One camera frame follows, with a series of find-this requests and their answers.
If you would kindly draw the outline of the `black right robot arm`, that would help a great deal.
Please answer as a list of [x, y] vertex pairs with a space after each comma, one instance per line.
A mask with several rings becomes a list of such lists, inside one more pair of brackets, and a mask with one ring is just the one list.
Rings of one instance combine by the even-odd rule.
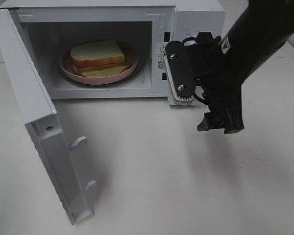
[[197, 130], [243, 130], [242, 84], [294, 34], [294, 0], [251, 0], [229, 32], [213, 38], [201, 32], [186, 48], [194, 81], [206, 104]]

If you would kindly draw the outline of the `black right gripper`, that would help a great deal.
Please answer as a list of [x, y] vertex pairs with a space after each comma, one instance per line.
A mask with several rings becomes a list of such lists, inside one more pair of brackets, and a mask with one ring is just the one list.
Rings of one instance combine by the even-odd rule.
[[195, 86], [204, 93], [200, 102], [208, 104], [197, 126], [199, 132], [223, 129], [225, 134], [244, 130], [242, 113], [243, 44], [232, 38], [214, 38], [211, 32], [201, 31], [189, 37], [197, 44], [185, 46], [194, 73]]

